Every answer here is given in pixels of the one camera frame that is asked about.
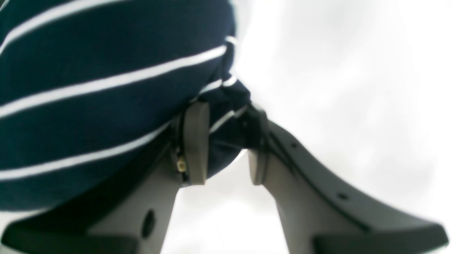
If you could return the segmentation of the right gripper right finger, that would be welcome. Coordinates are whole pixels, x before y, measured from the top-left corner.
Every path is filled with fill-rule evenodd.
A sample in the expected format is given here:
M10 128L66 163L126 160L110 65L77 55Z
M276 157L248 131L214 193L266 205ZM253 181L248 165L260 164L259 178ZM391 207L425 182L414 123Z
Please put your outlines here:
M291 254L432 254L444 227L368 196L321 164L251 104L244 113L250 177L275 200Z

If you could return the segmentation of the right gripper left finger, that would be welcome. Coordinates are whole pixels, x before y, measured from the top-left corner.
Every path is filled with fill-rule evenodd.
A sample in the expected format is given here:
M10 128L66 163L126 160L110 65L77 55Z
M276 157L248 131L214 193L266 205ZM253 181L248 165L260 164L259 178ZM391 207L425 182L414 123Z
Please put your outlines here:
M45 213L9 224L2 254L158 254L177 192L208 176L210 109L195 102L126 167Z

